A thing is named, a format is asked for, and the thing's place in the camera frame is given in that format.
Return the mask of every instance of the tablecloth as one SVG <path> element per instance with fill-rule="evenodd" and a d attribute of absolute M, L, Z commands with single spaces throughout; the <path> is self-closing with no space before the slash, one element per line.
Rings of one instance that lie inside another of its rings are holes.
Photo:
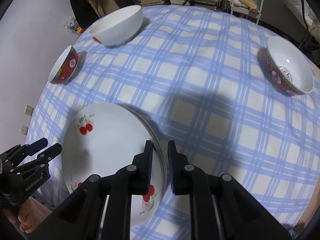
<path fill-rule="evenodd" d="M 294 225 L 319 175 L 319 89 L 289 97 L 270 82 L 268 38 L 254 23 L 199 7 L 143 8 L 144 23 L 126 45 L 106 48 L 88 30 L 67 84 L 47 84 L 34 111 L 27 143 L 62 143 L 73 116 L 94 102 L 125 105 L 142 115 L 161 144 L 206 173 L 234 176 L 281 223 Z M 61 162 L 50 162 L 43 198 L 68 196 Z M 189 239 L 187 196 L 170 187 L 155 215 L 131 229 L 132 239 Z"/>

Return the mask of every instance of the floral bowl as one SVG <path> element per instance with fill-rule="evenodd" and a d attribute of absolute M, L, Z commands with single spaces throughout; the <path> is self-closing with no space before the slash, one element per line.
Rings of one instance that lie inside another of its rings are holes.
<path fill-rule="evenodd" d="M 268 40 L 268 68 L 277 86 L 289 95 L 303 95 L 313 89 L 311 66 L 291 42 L 273 36 Z"/>

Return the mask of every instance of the bowl rim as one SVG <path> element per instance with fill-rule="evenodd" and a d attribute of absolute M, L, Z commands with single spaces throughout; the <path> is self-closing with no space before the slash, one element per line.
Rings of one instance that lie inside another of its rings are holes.
<path fill-rule="evenodd" d="M 52 82 L 52 80 L 54 79 L 55 75 L 57 74 L 57 72 L 59 71 L 59 69 L 63 66 L 63 63 L 65 62 L 65 60 L 67 59 L 67 56 L 69 55 L 70 51 L 72 49 L 72 45 L 69 45 L 59 56 L 59 58 L 57 59 L 56 63 L 53 65 L 52 70 L 49 74 L 48 77 L 48 82 Z"/>
<path fill-rule="evenodd" d="M 272 63 L 275 63 L 274 67 L 279 70 L 279 73 L 281 73 L 279 67 L 276 65 L 276 61 L 274 60 L 273 56 L 271 55 L 270 51 L 269 51 L 269 42 L 270 40 L 274 40 L 274 39 L 282 39 L 282 40 L 285 40 L 286 42 L 290 43 L 294 48 L 296 48 L 300 53 L 302 53 L 294 44 L 292 44 L 290 41 L 288 41 L 287 39 L 281 37 L 281 36 L 272 36 L 268 39 L 268 44 L 267 44 L 267 52 L 268 52 L 268 56 L 272 59 Z M 308 62 L 308 60 L 306 59 L 306 56 L 302 53 L 303 57 L 304 57 L 304 60 L 306 62 L 306 65 L 309 65 L 309 74 L 311 75 L 312 77 L 312 87 L 311 87 L 311 90 L 310 91 L 304 91 L 302 89 L 299 89 L 297 88 L 297 86 L 295 86 L 292 82 L 290 82 L 290 80 L 288 80 L 282 73 L 281 73 L 281 76 L 283 76 L 283 78 L 285 78 L 291 86 L 293 86 L 296 90 L 304 93 L 304 94 L 309 94 L 313 91 L 313 88 L 314 88 L 314 85 L 315 85 L 315 81 L 314 81 L 314 78 L 313 78 L 313 73 L 312 73 L 312 70 L 311 70 L 311 65 L 310 63 Z"/>
<path fill-rule="evenodd" d="M 89 30 L 89 35 L 90 35 L 90 36 L 94 36 L 94 35 L 100 34 L 100 33 L 104 32 L 104 31 L 106 31 L 106 30 L 108 30 L 108 29 L 111 29 L 112 27 L 116 26 L 117 24 L 123 22 L 124 20 L 128 19 L 129 17 L 133 16 L 134 14 L 131 14 L 131 15 L 128 16 L 127 18 L 124 18 L 124 19 L 121 20 L 120 22 L 115 23 L 115 24 L 109 26 L 108 28 L 106 28 L 106 29 L 104 29 L 104 30 L 102 30 L 102 31 L 93 32 L 93 29 L 94 29 L 98 24 L 102 24 L 102 22 L 103 22 L 105 19 L 112 17 L 112 15 L 115 15 L 115 14 L 119 13 L 120 11 L 123 11 L 123 10 L 125 10 L 125 9 L 127 9 L 127 8 L 132 8 L 132 7 L 133 7 L 133 8 L 137 8 L 137 11 L 136 11 L 134 14 L 136 14 L 138 11 L 142 10 L 141 5 L 138 5 L 138 4 L 129 5 L 129 6 L 120 8 L 120 9 L 118 9 L 118 10 L 115 10 L 114 12 L 106 15 L 105 17 L 103 17 L 103 18 L 101 18 L 101 19 L 98 19 L 95 23 L 93 23 L 91 29 Z"/>

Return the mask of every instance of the green leaf design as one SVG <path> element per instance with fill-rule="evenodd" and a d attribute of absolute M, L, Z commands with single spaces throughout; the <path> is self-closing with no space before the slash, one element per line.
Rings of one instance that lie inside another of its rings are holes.
<path fill-rule="evenodd" d="M 152 200 L 152 204 L 151 204 L 151 207 L 148 209 L 148 212 L 153 208 L 154 205 L 155 205 L 155 201 Z"/>

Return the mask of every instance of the red cherry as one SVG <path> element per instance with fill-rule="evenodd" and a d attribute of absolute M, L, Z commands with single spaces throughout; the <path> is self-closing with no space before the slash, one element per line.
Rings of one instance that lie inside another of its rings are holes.
<path fill-rule="evenodd" d="M 85 128 L 84 126 L 81 126 L 79 129 L 80 133 L 82 133 L 83 135 L 85 135 L 87 133 L 87 128 Z"/>
<path fill-rule="evenodd" d="M 92 131 L 92 124 L 87 123 L 87 124 L 85 125 L 85 127 L 86 127 L 86 129 L 87 129 L 89 132 Z"/>
<path fill-rule="evenodd" d="M 150 195 L 149 195 L 149 194 L 144 195 L 144 196 L 142 196 L 142 198 L 143 198 L 143 200 L 144 200 L 145 202 L 148 202 L 149 199 L 150 199 Z"/>
<path fill-rule="evenodd" d="M 155 193 L 155 187 L 153 185 L 150 185 L 150 189 L 149 189 L 149 195 L 153 196 Z"/>

